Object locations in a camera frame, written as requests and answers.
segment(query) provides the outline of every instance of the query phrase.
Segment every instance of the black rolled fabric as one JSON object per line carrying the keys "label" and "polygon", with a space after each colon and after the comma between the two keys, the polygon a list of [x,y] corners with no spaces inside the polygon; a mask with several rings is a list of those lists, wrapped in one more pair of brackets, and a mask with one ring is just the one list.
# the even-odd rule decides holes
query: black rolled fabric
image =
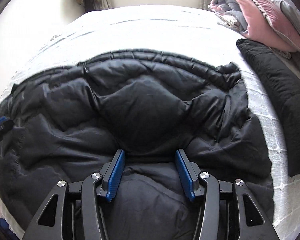
{"label": "black rolled fabric", "polygon": [[191,239],[198,207],[184,195],[178,148],[218,179],[243,179],[273,219],[266,142],[233,63],[109,52],[30,77],[0,104],[4,115],[15,126],[0,141],[0,197],[24,230],[58,181],[100,171],[119,148],[126,167],[103,206],[110,239]]}
{"label": "black rolled fabric", "polygon": [[265,45],[237,41],[244,59],[266,89],[283,128],[289,176],[300,174],[300,79]]}

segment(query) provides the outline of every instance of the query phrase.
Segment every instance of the silver screw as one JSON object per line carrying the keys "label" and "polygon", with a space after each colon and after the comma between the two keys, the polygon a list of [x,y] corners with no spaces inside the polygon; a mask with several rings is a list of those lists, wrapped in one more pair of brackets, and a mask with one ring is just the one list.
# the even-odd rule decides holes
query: silver screw
{"label": "silver screw", "polygon": [[235,183],[238,185],[238,186],[243,186],[244,185],[244,182],[242,179],[236,179],[235,180]]}
{"label": "silver screw", "polygon": [[100,177],[101,177],[101,174],[99,172],[93,173],[91,175],[91,178],[93,178],[93,179],[99,179]]}
{"label": "silver screw", "polygon": [[63,187],[65,184],[66,184],[66,182],[64,180],[60,180],[57,185],[59,187]]}
{"label": "silver screw", "polygon": [[210,177],[210,174],[207,173],[207,172],[201,172],[201,173],[200,173],[200,177],[203,178],[203,179],[207,179],[207,178]]}

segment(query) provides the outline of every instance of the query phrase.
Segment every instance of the white bedspread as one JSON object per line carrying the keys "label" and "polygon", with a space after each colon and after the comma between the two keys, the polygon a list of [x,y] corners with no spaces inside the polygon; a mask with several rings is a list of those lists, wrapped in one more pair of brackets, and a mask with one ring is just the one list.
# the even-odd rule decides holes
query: white bedspread
{"label": "white bedspread", "polygon": [[[289,178],[284,136],[271,102],[256,74],[235,42],[242,36],[219,24],[212,12],[178,6],[133,6],[90,12],[69,24],[16,73],[13,83],[47,68],[74,65],[117,49],[147,48],[180,53],[218,66],[234,62],[248,90],[249,108],[262,125],[272,161],[274,226],[281,240],[294,240],[300,232],[300,175]],[[18,237],[23,230],[0,200],[4,217]]]}

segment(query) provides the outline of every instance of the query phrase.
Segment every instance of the mattress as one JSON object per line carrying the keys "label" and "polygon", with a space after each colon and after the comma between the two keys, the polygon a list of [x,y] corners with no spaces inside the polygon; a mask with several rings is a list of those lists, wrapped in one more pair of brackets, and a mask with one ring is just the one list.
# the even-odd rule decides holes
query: mattress
{"label": "mattress", "polygon": [[[236,41],[242,36],[221,25],[212,12],[179,6],[143,5],[95,11],[81,16],[55,35],[20,69],[13,83],[57,66],[75,65],[100,53],[147,48],[175,52],[211,65],[234,62],[248,91],[249,108],[261,123],[274,183],[274,227],[281,240],[294,240],[300,232],[300,175],[287,172],[287,151],[280,122],[259,78],[242,58]],[[23,230],[0,199],[2,216],[19,238]]]}

